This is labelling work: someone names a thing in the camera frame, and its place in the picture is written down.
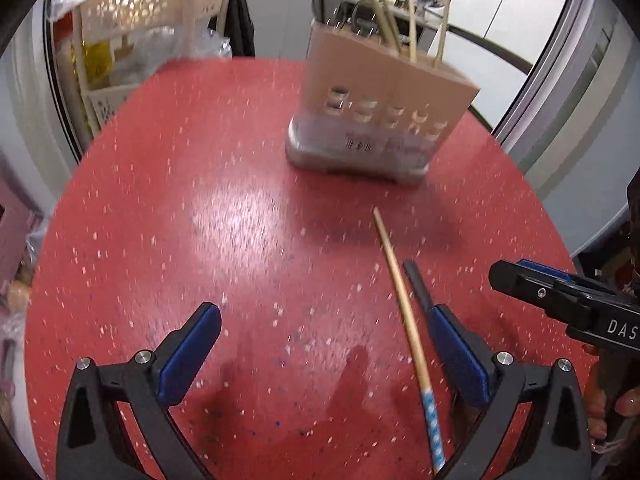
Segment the right hand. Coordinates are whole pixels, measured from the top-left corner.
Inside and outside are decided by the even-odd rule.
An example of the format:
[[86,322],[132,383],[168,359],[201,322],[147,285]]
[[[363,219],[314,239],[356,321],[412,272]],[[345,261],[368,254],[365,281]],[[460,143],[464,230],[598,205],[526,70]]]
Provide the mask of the right hand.
[[[604,370],[605,366],[601,360],[593,364],[584,392],[588,434],[592,443],[604,440],[608,435],[608,423],[605,419],[613,405],[603,388]],[[639,416],[639,379],[634,380],[634,388],[629,389],[617,399],[613,410],[623,418]]]

